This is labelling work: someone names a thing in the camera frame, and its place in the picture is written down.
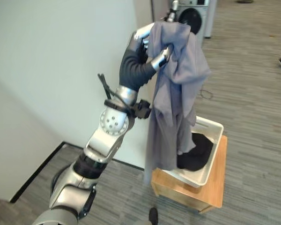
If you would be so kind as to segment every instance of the washing machine door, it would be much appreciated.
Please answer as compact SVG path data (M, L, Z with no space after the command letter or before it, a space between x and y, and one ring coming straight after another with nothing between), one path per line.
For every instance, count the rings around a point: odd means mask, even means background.
M202 17L195 8L187 8L184 10L178 21L179 23L190 25L191 32L194 34L197 34L202 26Z

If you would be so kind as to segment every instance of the black cloth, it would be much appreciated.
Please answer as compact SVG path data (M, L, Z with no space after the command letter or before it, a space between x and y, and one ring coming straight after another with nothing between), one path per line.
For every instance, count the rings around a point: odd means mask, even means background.
M192 134L192 141L196 147L187 153L177 156L177 167L179 169L187 169L197 171L203 168L210 156L213 143L203 134Z

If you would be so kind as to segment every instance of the black cable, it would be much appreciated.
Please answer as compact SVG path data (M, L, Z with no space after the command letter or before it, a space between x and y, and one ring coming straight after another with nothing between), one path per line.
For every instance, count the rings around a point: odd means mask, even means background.
M101 81L101 83L102 83L102 85L103 85L103 87L104 87L104 90L105 90L105 93L106 93L107 98L108 98L108 99L111 99L111 95L110 95L110 93L108 92L108 89L110 89L110 88L109 88L109 86L108 86L107 83L106 83L104 74L98 74L98 77L99 77L99 79L100 79L100 81Z
M253 0L237 0L237 3L253 3Z
M56 185L56 182L57 182L58 178L60 177L60 175L61 175L70 165L71 165L71 164L62 167L62 168L54 175L54 177L52 178L52 180L51 180L51 185L50 185L50 197L51 197L51 195L53 194L53 191L54 191L54 188L55 188L55 185Z
M203 95L203 92L208 93L210 96L209 96L209 97L205 97L205 96ZM214 95L213 95L212 92L210 92L210 91L208 91L208 90L204 90L203 87L202 87L202 89L200 90L200 95L201 95L202 98L208 99L208 100L211 100L211 99L214 97Z
M105 77L104 77L104 74L98 74L98 77L99 77L99 79L100 79L100 81L101 81L101 83L102 83L102 85L103 85L103 87L104 87L105 92L108 92L108 94L111 94L112 96L117 97L117 98L124 104L126 110L127 110L131 115L134 115L134 113L132 112L130 106L127 105L127 103L121 98L120 95L118 95L116 92L112 91L112 90L110 89L110 87L107 85L106 80L105 80Z

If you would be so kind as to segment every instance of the washing machine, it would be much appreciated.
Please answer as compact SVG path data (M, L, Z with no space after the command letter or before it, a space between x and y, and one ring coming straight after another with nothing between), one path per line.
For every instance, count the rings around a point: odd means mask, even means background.
M203 44L209 0L179 0L177 20L188 24L200 44Z

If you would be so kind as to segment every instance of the black baseboard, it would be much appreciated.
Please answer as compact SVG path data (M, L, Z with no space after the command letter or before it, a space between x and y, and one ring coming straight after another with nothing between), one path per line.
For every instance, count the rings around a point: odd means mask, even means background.
M37 170L28 178L28 180L22 185L22 187L16 192L16 194L12 197L12 199L9 201L10 203L15 203L20 196L23 194L23 192L26 190L26 188L32 183L32 181L36 178L36 176L38 176L38 174L42 171L42 169L50 162L50 160L56 155L56 153L64 146L64 145L69 145L78 149L83 150L82 147L74 145L74 144L70 144L67 142L62 142L49 156L48 158L45 159L45 161L37 168ZM129 163L125 163L116 159L113 159L113 161L133 167L135 169L138 170L142 170L144 171L143 168L131 165Z
M23 194L29 184L38 176L42 169L50 162L50 160L55 156L55 154L66 144L62 142L49 156L45 161L37 168L37 170L29 177L29 179L22 185L22 187L17 191L14 197L9 201L10 203L15 203L19 197Z

